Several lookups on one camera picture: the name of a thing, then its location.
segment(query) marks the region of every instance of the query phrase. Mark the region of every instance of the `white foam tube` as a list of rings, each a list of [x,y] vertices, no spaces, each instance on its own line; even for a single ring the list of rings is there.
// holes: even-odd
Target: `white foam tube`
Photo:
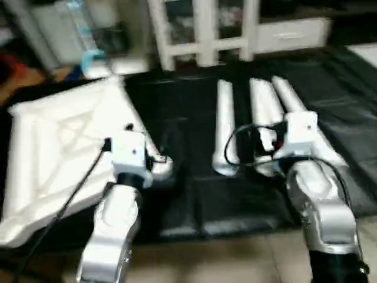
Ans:
[[[219,80],[217,83],[216,144],[212,156],[213,169],[225,176],[234,176],[237,168],[228,164],[224,156],[225,145],[234,131],[234,105],[232,84]],[[236,139],[232,139],[227,151],[228,159],[238,163]]]
[[[280,77],[273,77],[272,82],[288,112],[307,111],[301,99],[297,96],[296,92],[287,80],[284,80]],[[330,142],[320,129],[318,129],[318,135],[314,142],[314,150],[315,154],[319,158],[334,162],[339,165],[345,164],[343,158],[339,154],[337,154],[337,152],[331,146]]]
[[[271,83],[265,80],[250,79],[250,101],[253,121],[256,124],[270,125],[283,120],[284,111]]]
[[[253,122],[257,125],[269,126],[283,120],[284,111],[271,85],[265,80],[250,79],[250,101],[252,103]],[[276,134],[268,129],[259,129],[260,139],[266,151],[273,150]],[[257,162],[270,160],[270,156],[259,156]],[[275,175],[271,163],[256,167],[256,170],[266,176]]]

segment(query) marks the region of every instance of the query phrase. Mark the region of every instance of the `drawer handle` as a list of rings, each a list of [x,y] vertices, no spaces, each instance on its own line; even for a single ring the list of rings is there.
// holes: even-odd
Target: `drawer handle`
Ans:
[[[303,34],[299,34],[298,32],[282,32],[276,36],[281,40],[296,40],[304,37]]]

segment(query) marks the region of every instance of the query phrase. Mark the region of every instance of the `white cabinet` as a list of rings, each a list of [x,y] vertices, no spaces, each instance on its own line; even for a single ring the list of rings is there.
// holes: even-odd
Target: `white cabinet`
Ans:
[[[251,61],[259,0],[148,0],[162,68]]]
[[[325,18],[261,24],[257,29],[256,53],[325,46],[330,21]]]

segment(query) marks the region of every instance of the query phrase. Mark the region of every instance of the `white foam tray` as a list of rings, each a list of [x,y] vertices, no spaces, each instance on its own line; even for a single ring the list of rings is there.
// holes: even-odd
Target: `white foam tray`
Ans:
[[[112,77],[32,102],[16,104],[0,246],[20,246],[68,199],[100,152],[105,137],[128,123],[144,131],[121,81]],[[150,153],[158,151],[147,141]],[[113,180],[105,153],[65,216],[95,204]]]

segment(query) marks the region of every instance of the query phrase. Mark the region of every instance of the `black cable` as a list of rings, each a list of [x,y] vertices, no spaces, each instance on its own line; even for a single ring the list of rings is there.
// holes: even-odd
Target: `black cable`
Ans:
[[[264,162],[254,162],[254,163],[250,163],[250,164],[247,164],[247,165],[251,166],[251,164],[252,164],[252,167],[257,167],[257,166],[267,164],[267,163],[271,163],[271,162],[281,162],[281,161],[298,162],[298,161],[305,161],[305,160],[322,162],[325,165],[329,166],[334,171],[334,174],[335,174],[336,178],[338,179],[340,186],[342,187],[342,190],[344,192],[345,202],[347,203],[349,208],[352,210],[352,203],[351,203],[351,200],[350,200],[349,192],[347,190],[347,185],[346,185],[346,182],[344,181],[344,178],[339,173],[336,166],[334,164],[332,164],[331,162],[325,160],[325,159],[318,158],[318,157],[311,156],[311,155],[295,155],[295,156],[285,156],[285,157],[275,158],[275,159],[264,161]]]
[[[269,126],[259,126],[259,125],[255,125],[255,124],[246,124],[246,125],[242,125],[242,126],[236,128],[232,132],[232,134],[230,135],[230,137],[228,138],[228,141],[226,142],[225,148],[224,148],[224,157],[225,157],[225,161],[228,164],[233,165],[233,166],[250,166],[251,164],[253,164],[253,163],[233,163],[228,158],[228,148],[229,148],[229,144],[230,144],[231,140],[235,139],[236,136],[238,134],[242,133],[243,131],[247,131],[247,130],[250,130],[250,129],[269,129],[269,130],[272,130],[272,127],[269,127]]]
[[[28,255],[26,256],[24,262],[22,265],[19,267],[19,269],[16,271],[12,283],[18,283],[19,282],[19,277],[21,274],[25,271],[27,268],[29,261],[31,260],[32,256],[34,255],[35,251],[41,244],[41,242],[44,240],[48,232],[52,229],[52,227],[63,217],[65,211],[67,210],[68,206],[70,205],[71,201],[75,197],[75,195],[80,191],[84,183],[87,181],[89,175],[92,173],[98,162],[100,161],[103,153],[106,151],[106,147],[108,146],[107,142],[105,142],[105,145],[102,147],[100,153],[98,154],[97,158],[94,160],[93,164],[89,168],[89,170],[86,172],[84,177],[81,179],[81,181],[76,185],[76,188],[74,191],[71,193],[71,196],[68,198],[66,203],[62,206],[62,208],[58,211],[56,214],[55,218],[46,226],[46,228],[43,230],[42,234],[39,236],[39,238],[35,241],[33,244],[32,248],[30,249]]]

